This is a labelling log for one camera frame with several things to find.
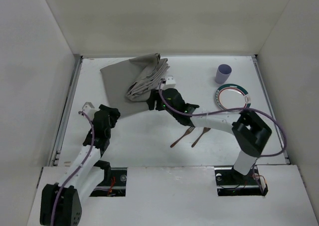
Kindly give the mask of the grey cloth placemat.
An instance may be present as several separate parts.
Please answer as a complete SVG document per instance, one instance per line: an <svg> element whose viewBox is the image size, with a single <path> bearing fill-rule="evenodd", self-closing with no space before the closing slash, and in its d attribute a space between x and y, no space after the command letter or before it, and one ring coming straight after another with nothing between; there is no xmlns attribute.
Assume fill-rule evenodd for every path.
<svg viewBox="0 0 319 226"><path fill-rule="evenodd" d="M151 91L158 87L168 69L168 59L161 58L159 53L131 58L102 68L100 72L109 106L117 108L121 117L147 111Z"/></svg>

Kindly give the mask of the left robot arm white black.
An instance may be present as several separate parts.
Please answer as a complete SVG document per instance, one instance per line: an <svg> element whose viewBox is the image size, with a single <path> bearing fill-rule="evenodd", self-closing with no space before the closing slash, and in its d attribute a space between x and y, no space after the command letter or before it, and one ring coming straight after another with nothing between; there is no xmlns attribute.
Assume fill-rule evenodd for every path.
<svg viewBox="0 0 319 226"><path fill-rule="evenodd" d="M79 114L88 120L91 128L65 174L42 189L39 215L42 226L78 225L82 205L110 174L110 164L101 158L109 146L111 130L121 116L119 110L103 104L95 108L87 102Z"/></svg>

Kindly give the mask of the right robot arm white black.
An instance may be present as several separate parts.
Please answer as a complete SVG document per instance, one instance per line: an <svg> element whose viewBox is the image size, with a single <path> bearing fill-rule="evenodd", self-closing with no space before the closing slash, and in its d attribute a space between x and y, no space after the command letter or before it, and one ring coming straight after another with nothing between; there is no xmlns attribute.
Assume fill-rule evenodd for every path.
<svg viewBox="0 0 319 226"><path fill-rule="evenodd" d="M233 170L248 175L272 134L270 127L253 111L239 111L237 121L231 123L228 114L220 116L203 112L199 105L185 103L174 88L159 92L152 90L147 105L150 110L167 111L183 126L209 128L233 135L240 147L240 153Z"/></svg>

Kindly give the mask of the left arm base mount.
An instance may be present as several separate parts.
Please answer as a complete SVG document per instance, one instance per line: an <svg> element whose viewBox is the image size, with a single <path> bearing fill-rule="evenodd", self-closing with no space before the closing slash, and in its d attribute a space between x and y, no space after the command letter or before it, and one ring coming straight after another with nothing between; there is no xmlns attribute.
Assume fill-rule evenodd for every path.
<svg viewBox="0 0 319 226"><path fill-rule="evenodd" d="M98 161L94 166L104 171L104 179L93 190L90 197L126 196L128 168L114 168L106 161Z"/></svg>

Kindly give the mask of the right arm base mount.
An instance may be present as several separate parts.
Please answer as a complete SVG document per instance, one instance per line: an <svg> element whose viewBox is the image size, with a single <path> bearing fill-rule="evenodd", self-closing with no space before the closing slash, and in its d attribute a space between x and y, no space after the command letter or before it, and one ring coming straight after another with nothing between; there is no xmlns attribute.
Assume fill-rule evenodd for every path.
<svg viewBox="0 0 319 226"><path fill-rule="evenodd" d="M247 175L242 175L232 167L214 168L217 194L219 196L266 196L268 184L259 174L257 166Z"/></svg>

